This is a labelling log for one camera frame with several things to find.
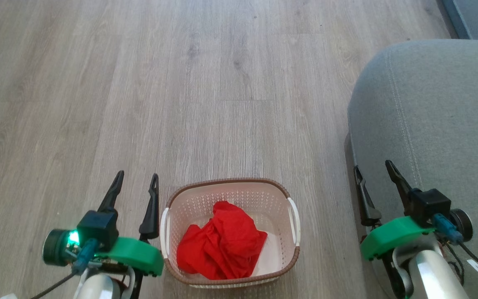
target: green 3d-printed part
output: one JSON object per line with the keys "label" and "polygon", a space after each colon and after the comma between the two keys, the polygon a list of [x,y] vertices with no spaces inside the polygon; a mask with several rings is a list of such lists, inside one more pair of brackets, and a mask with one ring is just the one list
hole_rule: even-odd
{"label": "green 3d-printed part", "polygon": [[422,228],[410,216],[396,218],[371,231],[361,243],[361,253],[367,260],[415,240],[423,233],[432,233],[434,227]]}
{"label": "green 3d-printed part", "polygon": [[163,271],[163,257],[156,247],[140,240],[119,237],[109,252],[97,254],[119,263],[129,265],[145,274],[160,276]]}

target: white basket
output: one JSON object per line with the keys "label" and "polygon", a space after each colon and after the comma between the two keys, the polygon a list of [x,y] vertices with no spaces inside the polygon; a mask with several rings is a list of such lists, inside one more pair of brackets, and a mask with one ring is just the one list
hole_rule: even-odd
{"label": "white basket", "polygon": [[[189,225],[204,226],[216,202],[226,200],[242,208],[258,230],[268,234],[252,276],[209,280],[178,268],[176,248]],[[201,182],[178,190],[161,216],[161,253],[165,266],[180,282],[197,288],[234,288],[276,280],[289,271],[300,253],[300,217],[289,193],[268,179],[226,179]]]}

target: green led light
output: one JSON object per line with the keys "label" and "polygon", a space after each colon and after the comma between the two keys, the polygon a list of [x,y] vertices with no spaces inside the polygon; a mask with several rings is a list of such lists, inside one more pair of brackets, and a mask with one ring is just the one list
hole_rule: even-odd
{"label": "green led light", "polygon": [[70,233],[70,236],[68,237],[68,242],[78,245],[78,232],[77,231],[74,230]]}

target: gray fabric upholstery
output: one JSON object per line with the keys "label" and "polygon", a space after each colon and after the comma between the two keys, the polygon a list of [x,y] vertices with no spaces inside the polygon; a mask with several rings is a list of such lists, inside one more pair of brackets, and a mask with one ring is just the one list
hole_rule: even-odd
{"label": "gray fabric upholstery", "polygon": [[[349,105],[354,161],[384,221],[403,216],[385,169],[391,159],[413,187],[439,189],[470,215],[478,255],[478,41],[406,42],[379,53]],[[456,246],[465,261],[468,257]],[[478,298],[467,263],[465,289]]]}

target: red cloth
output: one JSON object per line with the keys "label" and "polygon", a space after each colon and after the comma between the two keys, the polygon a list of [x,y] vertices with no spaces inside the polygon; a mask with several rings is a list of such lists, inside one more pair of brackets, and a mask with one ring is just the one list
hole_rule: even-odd
{"label": "red cloth", "polygon": [[178,267],[208,279],[249,277],[267,233],[259,231],[243,210],[228,203],[213,206],[214,217],[203,227],[190,225],[178,244]]}

